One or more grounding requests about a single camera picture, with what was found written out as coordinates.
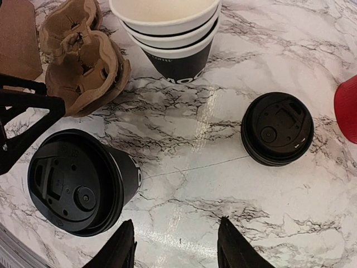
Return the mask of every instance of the brown cardboard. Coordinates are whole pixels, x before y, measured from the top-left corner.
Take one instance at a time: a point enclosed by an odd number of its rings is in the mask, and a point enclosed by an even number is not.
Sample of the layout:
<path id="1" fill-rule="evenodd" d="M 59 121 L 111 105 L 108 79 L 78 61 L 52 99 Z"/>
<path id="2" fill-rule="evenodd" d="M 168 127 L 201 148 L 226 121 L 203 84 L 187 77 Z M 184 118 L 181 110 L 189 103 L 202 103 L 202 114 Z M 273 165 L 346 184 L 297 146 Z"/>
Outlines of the brown cardboard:
<path id="1" fill-rule="evenodd" d="M 62 55 L 61 42 L 68 35 L 97 30 L 103 22 L 103 14 L 97 0 L 68 0 L 59 5 L 40 28 L 41 50 L 53 55 Z"/>
<path id="2" fill-rule="evenodd" d="M 108 92 L 106 92 L 102 97 L 100 97 L 99 99 L 95 100 L 94 102 L 86 106 L 83 110 L 75 114 L 73 117 L 84 117 L 93 113 L 94 111 L 98 110 L 100 107 L 108 104 L 109 102 L 114 100 L 117 96 L 119 96 L 119 94 L 121 94 L 121 92 L 128 84 L 131 70 L 132 70 L 130 66 L 130 62 L 129 60 L 125 60 L 123 58 L 122 54 L 120 53 L 119 46 L 114 41 L 111 40 L 111 42 L 115 50 L 115 53 L 117 54 L 117 58 L 120 66 L 120 75 L 119 78 L 117 78 L 119 82 L 116 85 L 113 84 L 112 89 L 109 89 Z"/>
<path id="3" fill-rule="evenodd" d="M 27 80 L 35 80 L 42 73 L 32 3 L 2 1 L 0 39 L 0 73 Z"/>
<path id="4" fill-rule="evenodd" d="M 120 66 L 109 37 L 100 31 L 67 36 L 61 51 L 47 68 L 47 93 L 64 99 L 66 116 L 74 116 L 112 87 Z"/>

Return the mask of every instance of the coffee cup lid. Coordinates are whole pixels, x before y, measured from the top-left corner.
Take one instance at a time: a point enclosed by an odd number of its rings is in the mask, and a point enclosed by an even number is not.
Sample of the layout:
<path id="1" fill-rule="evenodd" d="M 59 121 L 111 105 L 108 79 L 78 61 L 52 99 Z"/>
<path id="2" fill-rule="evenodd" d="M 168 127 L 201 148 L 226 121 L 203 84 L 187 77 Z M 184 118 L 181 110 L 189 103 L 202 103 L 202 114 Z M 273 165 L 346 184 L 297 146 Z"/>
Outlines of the coffee cup lid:
<path id="1" fill-rule="evenodd" d="M 28 188 L 36 208 L 77 236 L 108 230 L 123 207 L 120 171 L 93 136 L 80 130 L 53 134 L 30 162 Z"/>
<path id="2" fill-rule="evenodd" d="M 260 96 L 250 104 L 242 120 L 246 151 L 267 166 L 284 166 L 300 158 L 310 147 L 313 133 L 310 112 L 287 93 Z"/>

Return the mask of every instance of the red cup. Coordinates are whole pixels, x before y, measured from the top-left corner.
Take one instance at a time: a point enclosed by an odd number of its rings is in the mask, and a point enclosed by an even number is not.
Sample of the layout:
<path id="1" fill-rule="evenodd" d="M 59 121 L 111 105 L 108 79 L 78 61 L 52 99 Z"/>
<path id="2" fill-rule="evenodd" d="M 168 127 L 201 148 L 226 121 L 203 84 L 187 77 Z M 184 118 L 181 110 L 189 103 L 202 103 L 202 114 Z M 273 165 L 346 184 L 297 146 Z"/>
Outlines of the red cup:
<path id="1" fill-rule="evenodd" d="M 357 144 L 357 75 L 342 83 L 335 93 L 335 115 L 345 137 Z"/>

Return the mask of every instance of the white cup rim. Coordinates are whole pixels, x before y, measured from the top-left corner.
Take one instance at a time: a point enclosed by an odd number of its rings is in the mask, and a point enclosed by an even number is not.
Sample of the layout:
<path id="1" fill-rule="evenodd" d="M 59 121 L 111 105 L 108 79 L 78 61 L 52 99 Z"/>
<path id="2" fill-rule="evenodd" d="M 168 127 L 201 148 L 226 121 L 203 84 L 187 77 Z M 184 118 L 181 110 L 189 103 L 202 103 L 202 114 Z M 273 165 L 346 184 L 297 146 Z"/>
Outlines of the white cup rim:
<path id="1" fill-rule="evenodd" d="M 140 26 L 174 26 L 174 25 L 178 25 L 178 24 L 182 24 L 185 22 L 189 22 L 192 21 L 196 18 L 201 17 L 202 15 L 204 15 L 205 13 L 208 13 L 212 8 L 214 8 L 215 6 L 218 6 L 218 4 L 220 3 L 221 0 L 215 0 L 213 2 L 213 4 L 211 4 L 208 8 L 206 8 L 205 10 L 196 13 L 194 15 L 185 17 L 185 18 L 179 18 L 178 20 L 172 20 L 172 21 L 159 21 L 159 22 L 148 22 L 148 21 L 137 21 L 137 20 L 132 20 L 130 18 L 124 17 L 123 15 L 121 15 L 113 6 L 113 1 L 117 1 L 117 0 L 109 0 L 109 6 L 110 9 L 112 10 L 112 12 L 118 17 L 120 18 L 122 21 L 127 22 L 127 23 L 131 23 L 134 25 L 140 25 Z"/>
<path id="2" fill-rule="evenodd" d="M 147 46 L 143 43 L 141 43 L 140 41 L 138 41 L 133 35 L 131 35 L 130 33 L 128 33 L 128 36 L 131 38 L 131 40 L 133 40 L 133 42 L 135 44 L 137 44 L 139 47 L 141 47 L 143 50 L 147 51 L 147 52 L 152 52 L 152 53 L 162 53 L 162 54 L 167 54 L 167 55 L 170 55 L 170 54 L 184 54 L 188 51 L 191 51 L 191 50 L 194 50 L 200 46 L 202 46 L 203 44 L 211 42 L 211 40 L 213 39 L 213 37 L 216 35 L 216 33 L 218 32 L 218 29 L 219 29 L 219 26 L 220 26 L 220 21 L 221 21 L 221 18 L 220 16 L 218 17 L 218 22 L 217 22 L 217 25 L 215 26 L 215 28 L 212 30 L 212 32 L 206 37 L 204 38 L 201 42 L 199 43 L 196 43 L 192 46 L 189 46 L 189 47 L 185 47 L 183 49 L 158 49 L 158 48 L 155 48 L 155 47 L 151 47 L 151 46 Z"/>
<path id="3" fill-rule="evenodd" d="M 137 31 L 134 31 L 133 29 L 131 29 L 128 25 L 125 24 L 124 21 L 120 20 L 120 23 L 122 24 L 123 28 L 130 33 L 132 36 L 137 37 L 139 39 L 142 40 L 146 40 L 146 41 L 155 41 L 155 42 L 174 42 L 174 41 L 179 41 L 179 40 L 183 40 L 183 39 L 188 39 L 190 37 L 193 37 L 197 34 L 199 34 L 200 32 L 203 32 L 204 30 L 206 30 L 208 27 L 212 27 L 212 25 L 214 24 L 214 22 L 217 20 L 217 18 L 219 17 L 221 12 L 221 3 L 217 6 L 217 10 L 216 12 L 213 14 L 212 18 L 210 18 L 207 22 L 205 22 L 202 26 L 200 26 L 199 28 L 197 28 L 194 31 L 188 32 L 186 34 L 183 35 L 176 35 L 176 36 L 170 36 L 170 37 L 156 37 L 156 36 L 149 36 L 149 35 L 144 35 L 142 33 L 139 33 Z"/>

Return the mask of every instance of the marble table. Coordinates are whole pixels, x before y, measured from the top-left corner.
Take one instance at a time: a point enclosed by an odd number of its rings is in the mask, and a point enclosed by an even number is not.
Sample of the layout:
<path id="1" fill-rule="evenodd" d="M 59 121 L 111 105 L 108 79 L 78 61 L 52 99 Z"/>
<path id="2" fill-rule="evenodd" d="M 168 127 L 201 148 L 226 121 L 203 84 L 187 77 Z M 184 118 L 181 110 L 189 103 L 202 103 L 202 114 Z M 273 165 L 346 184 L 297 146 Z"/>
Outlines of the marble table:
<path id="1" fill-rule="evenodd" d="M 31 2 L 39 26 L 62 0 Z M 131 218 L 136 268 L 214 268 L 222 216 L 277 268 L 357 267 L 357 146 L 342 136 L 333 110 L 337 86 L 357 73 L 353 2 L 223 0 L 204 76 L 172 85 L 101 0 L 102 30 L 131 61 L 131 81 L 91 116 L 62 119 L 0 177 L 0 222 L 53 267 L 82 267 Z M 41 59 L 45 71 L 49 59 Z M 285 167 L 256 163 L 240 139 L 250 102 L 273 91 L 303 101 L 316 127 L 310 150 Z M 8 130 L 20 133 L 44 113 L 29 109 Z M 66 128 L 87 131 L 143 166 L 141 191 L 96 237 L 55 228 L 28 194 L 31 156 L 45 137 Z"/>

